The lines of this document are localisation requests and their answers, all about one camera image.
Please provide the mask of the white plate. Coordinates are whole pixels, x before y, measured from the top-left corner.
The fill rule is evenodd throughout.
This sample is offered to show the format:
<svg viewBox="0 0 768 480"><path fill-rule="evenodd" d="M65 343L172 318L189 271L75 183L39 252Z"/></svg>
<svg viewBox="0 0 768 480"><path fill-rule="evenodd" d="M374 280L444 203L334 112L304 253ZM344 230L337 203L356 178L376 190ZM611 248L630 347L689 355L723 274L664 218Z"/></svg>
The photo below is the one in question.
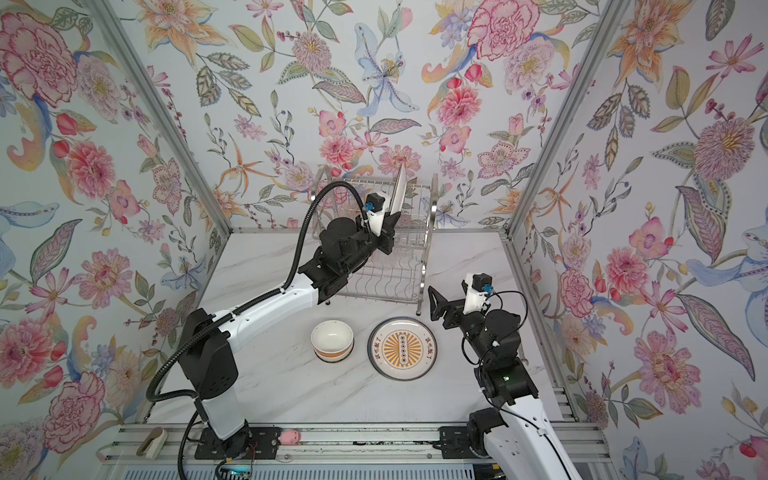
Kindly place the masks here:
<svg viewBox="0 0 768 480"><path fill-rule="evenodd" d="M384 320L371 332L367 356L373 368L394 381L424 377L436 363L435 335L422 322L409 317Z"/></svg>
<svg viewBox="0 0 768 480"><path fill-rule="evenodd" d="M407 169L404 164L401 164L398 174L396 176L395 186L394 186L391 201L390 201L389 212L391 214L396 214L402 211L402 206L405 200L407 183L408 183Z"/></svg>

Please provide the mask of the orange white bowl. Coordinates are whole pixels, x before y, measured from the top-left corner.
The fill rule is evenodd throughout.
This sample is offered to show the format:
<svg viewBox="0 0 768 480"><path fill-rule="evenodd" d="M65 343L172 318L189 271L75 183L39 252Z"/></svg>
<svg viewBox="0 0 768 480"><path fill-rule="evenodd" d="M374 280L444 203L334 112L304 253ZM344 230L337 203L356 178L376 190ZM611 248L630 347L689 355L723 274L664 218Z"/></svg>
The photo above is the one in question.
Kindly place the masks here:
<svg viewBox="0 0 768 480"><path fill-rule="evenodd" d="M323 362L345 360L354 348L354 332L341 320L321 322L311 332L310 341L315 355Z"/></svg>

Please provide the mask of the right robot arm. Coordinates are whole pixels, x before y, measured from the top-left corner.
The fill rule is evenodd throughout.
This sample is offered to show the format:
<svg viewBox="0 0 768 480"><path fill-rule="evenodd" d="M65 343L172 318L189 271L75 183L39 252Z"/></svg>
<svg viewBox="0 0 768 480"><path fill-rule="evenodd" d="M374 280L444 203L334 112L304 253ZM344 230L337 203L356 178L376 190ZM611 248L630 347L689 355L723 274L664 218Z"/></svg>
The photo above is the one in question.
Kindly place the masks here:
<svg viewBox="0 0 768 480"><path fill-rule="evenodd" d="M461 333L461 353L488 407L468 416L469 449L498 465L508 479L579 479L580 472L558 438L540 392L519 358L520 330L528 315L492 302L505 293L490 285L464 288L449 300L427 290L430 319Z"/></svg>

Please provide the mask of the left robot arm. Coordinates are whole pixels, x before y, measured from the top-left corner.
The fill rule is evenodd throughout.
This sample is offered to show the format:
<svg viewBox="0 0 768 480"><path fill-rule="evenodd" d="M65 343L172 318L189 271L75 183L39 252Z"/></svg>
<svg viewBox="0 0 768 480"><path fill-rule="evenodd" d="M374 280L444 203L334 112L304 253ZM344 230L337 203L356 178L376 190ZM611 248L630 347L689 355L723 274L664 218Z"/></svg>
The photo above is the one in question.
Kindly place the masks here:
<svg viewBox="0 0 768 480"><path fill-rule="evenodd" d="M179 364L193 386L196 412L214 435L217 458L238 458L255 443L234 384L235 353L288 317L320 305L341 291L351 274L375 251L392 252L399 212L370 212L368 221L341 217L319 235L320 246L286 287L278 287L250 306L246 303L216 314L192 312L182 339L201 339L182 352Z"/></svg>

